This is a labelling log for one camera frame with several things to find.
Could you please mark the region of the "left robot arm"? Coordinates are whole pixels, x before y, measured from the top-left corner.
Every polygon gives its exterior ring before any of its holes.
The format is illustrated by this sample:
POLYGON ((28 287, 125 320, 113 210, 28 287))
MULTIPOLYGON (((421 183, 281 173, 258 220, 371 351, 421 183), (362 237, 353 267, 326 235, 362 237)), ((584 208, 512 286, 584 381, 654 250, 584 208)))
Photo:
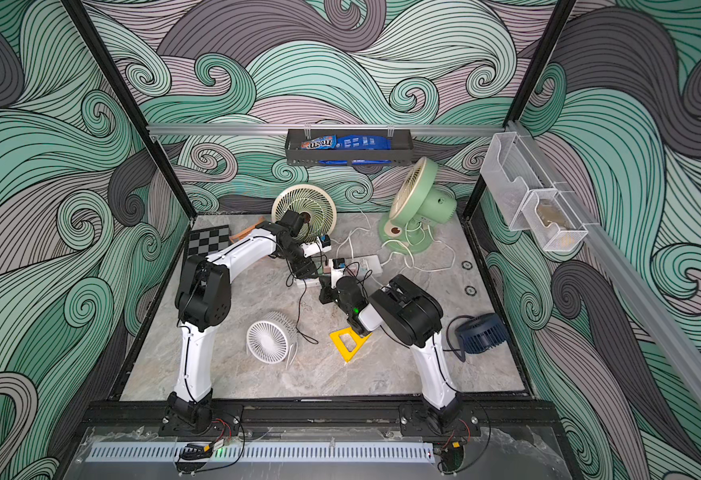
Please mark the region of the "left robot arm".
POLYGON ((296 280, 318 277, 312 258, 330 251, 326 234, 300 240, 304 215, 288 210, 275 222, 260 222, 247 236, 223 250, 190 256, 180 272, 176 292, 178 328, 182 332, 180 367, 168 396, 168 418, 192 433, 212 425, 212 352, 214 338, 232 308, 232 284, 262 258, 284 259, 296 280))

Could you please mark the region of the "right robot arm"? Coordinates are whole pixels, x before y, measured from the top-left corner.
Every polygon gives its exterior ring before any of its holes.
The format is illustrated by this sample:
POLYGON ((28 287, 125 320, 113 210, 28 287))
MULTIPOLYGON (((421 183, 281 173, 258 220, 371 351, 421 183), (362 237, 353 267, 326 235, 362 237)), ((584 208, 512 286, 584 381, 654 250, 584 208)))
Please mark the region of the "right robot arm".
POLYGON ((438 433, 452 427, 461 400, 446 362, 444 310, 436 298, 404 274, 372 293, 365 293, 360 280, 351 276, 334 281, 322 276, 320 286, 320 303, 336 304, 358 336, 367 337, 385 326, 410 349, 422 383, 426 422, 438 433))

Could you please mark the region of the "white power strip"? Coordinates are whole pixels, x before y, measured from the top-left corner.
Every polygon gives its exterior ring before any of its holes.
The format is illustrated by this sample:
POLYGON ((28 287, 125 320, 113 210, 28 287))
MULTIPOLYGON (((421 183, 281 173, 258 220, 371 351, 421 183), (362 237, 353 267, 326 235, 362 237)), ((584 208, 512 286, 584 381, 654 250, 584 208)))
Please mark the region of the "white power strip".
MULTIPOLYGON (((384 273, 382 263, 376 255, 351 259, 347 262, 348 268, 346 268, 345 276, 354 276, 360 281, 369 277, 380 277, 384 273)), ((334 276, 332 273, 330 273, 330 270, 332 269, 332 266, 330 266, 331 263, 332 259, 330 258, 320 260, 320 263, 318 264, 318 273, 320 273, 320 275, 317 278, 298 280, 296 284, 308 288, 320 287, 320 278, 322 276, 330 276, 330 279, 332 279, 332 286, 334 286, 334 282, 336 282, 340 276, 334 276)))

